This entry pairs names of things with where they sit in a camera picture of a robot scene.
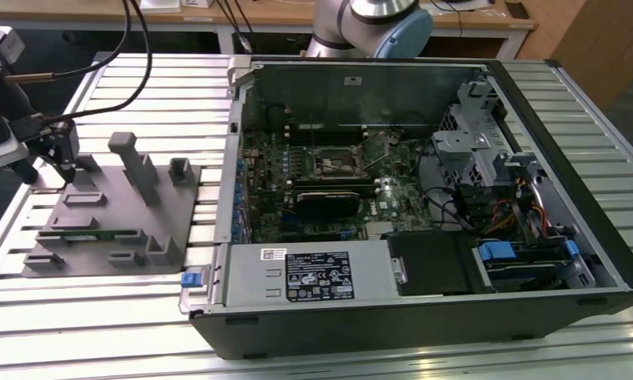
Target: metal slotted table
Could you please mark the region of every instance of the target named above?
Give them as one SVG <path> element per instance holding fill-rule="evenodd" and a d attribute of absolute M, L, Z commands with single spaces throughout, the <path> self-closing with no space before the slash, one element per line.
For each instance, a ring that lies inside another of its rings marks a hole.
<path fill-rule="evenodd" d="M 228 111 L 229 56 L 156 55 L 140 99 L 121 112 L 79 120 L 83 153 L 119 165 L 113 131 L 139 136 L 155 164 L 188 157 L 204 166 L 187 266 L 208 264 Z M 633 248 L 633 149 L 560 69 L 508 61 L 507 69 Z M 121 55 L 84 79 L 68 110 L 113 105 L 132 93 L 144 55 Z M 527 141 L 513 127 L 519 144 Z M 541 340 L 225 361 L 179 311 L 180 275 L 25 279 L 25 252 L 47 222 L 60 180 L 43 169 L 0 222 L 0 380 L 81 378 L 316 379 L 633 378 L 633 307 L 592 317 Z"/>

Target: blue tab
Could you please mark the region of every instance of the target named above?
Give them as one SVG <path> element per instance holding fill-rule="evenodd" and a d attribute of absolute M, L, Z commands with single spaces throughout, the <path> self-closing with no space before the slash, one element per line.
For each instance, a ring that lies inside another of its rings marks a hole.
<path fill-rule="evenodd" d="M 187 272 L 180 278 L 181 287 L 203 287 L 204 286 L 204 274 Z"/>
<path fill-rule="evenodd" d="M 565 248 L 572 257 L 576 257 L 580 254 L 580 247 L 577 247 L 575 240 L 565 240 Z"/>
<path fill-rule="evenodd" d="M 508 241 L 487 241 L 479 246 L 481 260 L 515 259 L 516 252 Z"/>

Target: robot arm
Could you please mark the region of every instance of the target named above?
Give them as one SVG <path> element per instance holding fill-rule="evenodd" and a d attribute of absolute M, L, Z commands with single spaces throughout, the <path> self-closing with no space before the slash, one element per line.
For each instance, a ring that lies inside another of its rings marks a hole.
<path fill-rule="evenodd" d="M 415 58 L 433 19 L 419 0 L 319 0 L 311 57 Z"/>
<path fill-rule="evenodd" d="M 43 115 L 33 109 L 21 87 L 5 81 L 6 61 L 0 54 L 0 168 L 9 168 L 25 184 L 35 183 L 39 172 L 28 161 L 33 155 L 71 181 L 79 149 L 75 123 L 48 125 L 43 122 Z"/>

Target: warning label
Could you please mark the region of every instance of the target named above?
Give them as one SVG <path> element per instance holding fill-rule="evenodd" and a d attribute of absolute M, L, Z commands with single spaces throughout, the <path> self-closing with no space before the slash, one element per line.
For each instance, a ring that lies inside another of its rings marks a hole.
<path fill-rule="evenodd" d="M 291 302 L 355 298 L 349 253 L 291 253 L 285 259 Z"/>

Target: wooden cabinet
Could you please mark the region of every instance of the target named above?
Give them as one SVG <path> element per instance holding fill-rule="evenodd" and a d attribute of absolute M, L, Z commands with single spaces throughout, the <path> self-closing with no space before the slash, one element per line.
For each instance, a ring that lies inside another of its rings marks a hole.
<path fill-rule="evenodd" d="M 633 79 L 633 0 L 523 0 L 540 26 L 520 59 L 557 59 L 600 108 Z"/>

